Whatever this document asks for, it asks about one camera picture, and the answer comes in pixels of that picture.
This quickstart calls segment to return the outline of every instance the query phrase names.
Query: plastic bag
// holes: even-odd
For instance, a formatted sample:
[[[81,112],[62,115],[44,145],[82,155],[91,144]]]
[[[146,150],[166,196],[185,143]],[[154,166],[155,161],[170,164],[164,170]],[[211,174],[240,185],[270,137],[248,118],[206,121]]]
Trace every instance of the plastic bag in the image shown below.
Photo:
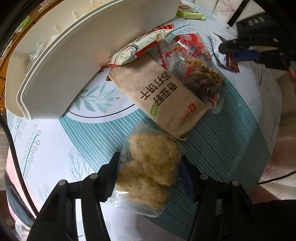
[[[166,68],[174,73],[201,101],[215,109],[224,78],[213,68],[211,56],[198,34],[182,34],[164,49]]]
[[[158,217],[177,180],[183,146],[171,136],[139,123],[128,136],[109,198],[121,209]]]
[[[113,54],[104,67],[114,68],[118,65],[124,65],[133,61],[155,46],[158,42],[163,41],[173,30],[174,26],[172,24],[152,29],[148,33],[126,45],[117,53]]]
[[[54,41],[56,38],[58,37],[57,35],[51,36],[50,38],[48,38],[43,44],[41,44],[36,53],[31,54],[29,56],[29,64],[26,68],[25,74],[27,75],[28,72],[30,71],[30,69],[32,68],[33,64],[36,62],[36,60],[38,59],[38,57],[44,52],[44,50],[51,44],[52,41]]]
[[[185,140],[209,110],[178,78],[147,54],[113,68],[110,79],[156,124],[171,136]]]
[[[219,52],[220,44],[225,43],[227,41],[215,33],[209,32],[209,34],[212,39],[213,52],[216,58],[219,60],[219,62],[230,71],[234,73],[239,72],[239,66],[237,64],[237,61],[234,59],[233,53],[222,54]]]

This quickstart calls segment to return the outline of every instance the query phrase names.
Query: teal striped pattern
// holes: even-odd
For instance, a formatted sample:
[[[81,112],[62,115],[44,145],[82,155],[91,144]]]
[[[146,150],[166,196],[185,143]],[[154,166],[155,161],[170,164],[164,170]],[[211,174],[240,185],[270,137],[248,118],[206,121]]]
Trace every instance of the teal striped pattern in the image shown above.
[[[223,182],[237,179],[250,193],[264,171],[270,152],[254,116],[227,80],[226,88],[220,113],[205,114],[182,143],[187,147],[188,160],[202,172]],[[83,158],[94,170],[99,170],[115,151],[122,149],[125,137],[141,120],[155,126],[141,110],[106,123],[80,123],[66,116],[60,118],[60,123]],[[150,220],[186,239],[195,210],[196,204],[186,197],[178,180],[164,213]]]

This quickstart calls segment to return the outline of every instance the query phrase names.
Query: green label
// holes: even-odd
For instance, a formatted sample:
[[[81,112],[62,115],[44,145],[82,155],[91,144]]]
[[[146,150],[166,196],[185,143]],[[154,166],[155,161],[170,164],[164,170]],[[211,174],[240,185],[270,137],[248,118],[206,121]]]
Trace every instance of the green label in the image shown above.
[[[154,115],[156,116],[157,114],[157,110],[158,110],[158,105],[157,104],[154,104],[151,108],[151,112],[150,112],[150,115]]]

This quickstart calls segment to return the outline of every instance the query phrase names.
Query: black cable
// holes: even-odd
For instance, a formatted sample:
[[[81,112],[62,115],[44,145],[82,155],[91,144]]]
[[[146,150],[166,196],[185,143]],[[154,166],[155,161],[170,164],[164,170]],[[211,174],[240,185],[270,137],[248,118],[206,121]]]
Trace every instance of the black cable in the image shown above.
[[[10,133],[10,130],[8,128],[8,125],[6,123],[6,121],[4,120],[4,118],[2,116],[0,116],[0,125],[1,127],[3,128],[5,134],[6,134],[6,137],[7,137],[7,140],[8,140],[8,144],[9,144],[9,147],[10,147],[10,151],[11,151],[11,155],[12,155],[12,159],[13,159],[13,163],[14,163],[14,166],[15,166],[15,171],[17,173],[17,177],[18,177],[18,180],[20,181],[20,185],[22,187],[22,190],[25,194],[25,197],[30,205],[30,207],[32,208],[34,214],[37,216],[38,215],[38,210],[37,208],[35,207],[32,199],[31,199],[31,196],[27,190],[27,187],[25,185],[25,181],[23,179],[23,176],[22,176],[22,172],[20,170],[20,165],[19,165],[19,162],[17,160],[17,153],[15,151],[15,145],[13,143],[13,138],[11,136],[11,133]]]
[[[245,9],[246,5],[249,3],[250,0],[243,0],[242,3],[239,5],[238,9],[235,11],[234,15],[228,21],[229,26],[233,26],[239,16],[242,14],[243,10]]]
[[[284,176],[282,176],[282,177],[277,177],[277,178],[270,179],[270,180],[267,180],[267,181],[264,181],[264,182],[260,182],[260,183],[258,183],[258,185],[265,184],[265,183],[270,183],[270,182],[273,182],[273,181],[277,181],[277,180],[280,180],[280,179],[283,179],[283,178],[289,177],[289,176],[291,176],[291,175],[293,175],[293,174],[295,174],[295,173],[296,173],[296,171],[293,171],[293,172],[290,172],[289,174],[284,175]]]

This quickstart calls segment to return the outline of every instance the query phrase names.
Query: tablecloth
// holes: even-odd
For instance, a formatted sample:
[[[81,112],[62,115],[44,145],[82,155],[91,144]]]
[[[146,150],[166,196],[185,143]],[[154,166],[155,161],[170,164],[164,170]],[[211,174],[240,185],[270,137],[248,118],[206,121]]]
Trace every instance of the tablecloth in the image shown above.
[[[220,66],[208,31],[225,39],[236,38],[236,32],[201,7],[188,4],[203,12],[207,20],[184,20],[176,16],[169,22],[175,30],[161,43],[160,49],[175,35],[199,33],[218,70],[226,77],[226,94],[222,108],[206,113],[186,135],[188,139],[183,142],[186,155],[213,179],[223,182],[237,179],[250,193],[274,147],[281,114],[281,90],[263,65],[239,63],[240,73]],[[154,125],[112,82],[105,81],[107,74],[106,69],[99,71],[98,67],[98,73],[58,120],[28,121],[7,112],[23,176],[41,205],[60,179],[82,180],[108,163],[113,153],[121,150],[138,121]],[[178,237],[186,239],[189,234],[196,204],[186,197],[178,181],[167,208],[158,218],[148,220],[111,204],[104,204],[102,209],[111,240],[179,240]],[[77,222],[83,240],[79,204]]]

